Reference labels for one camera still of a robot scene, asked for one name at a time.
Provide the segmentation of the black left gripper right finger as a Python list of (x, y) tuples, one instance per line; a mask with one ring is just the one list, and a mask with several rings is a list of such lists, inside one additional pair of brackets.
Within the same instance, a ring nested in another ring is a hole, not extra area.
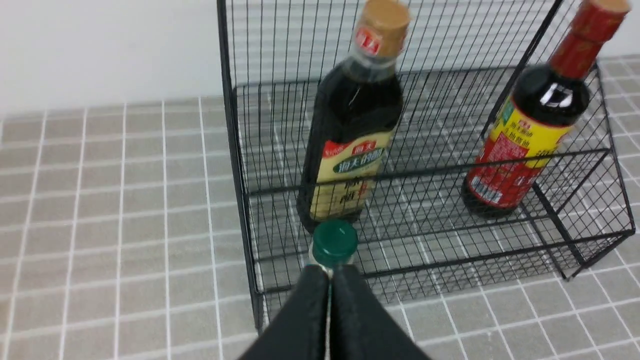
[(429, 360), (377, 300), (354, 265), (331, 278), (329, 357), (332, 360)]

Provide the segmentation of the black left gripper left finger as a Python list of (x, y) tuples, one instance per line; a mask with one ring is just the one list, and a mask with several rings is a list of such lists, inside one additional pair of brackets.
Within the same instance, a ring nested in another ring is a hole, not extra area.
[(317, 264), (304, 267), (292, 294), (241, 360), (323, 360), (330, 278)]

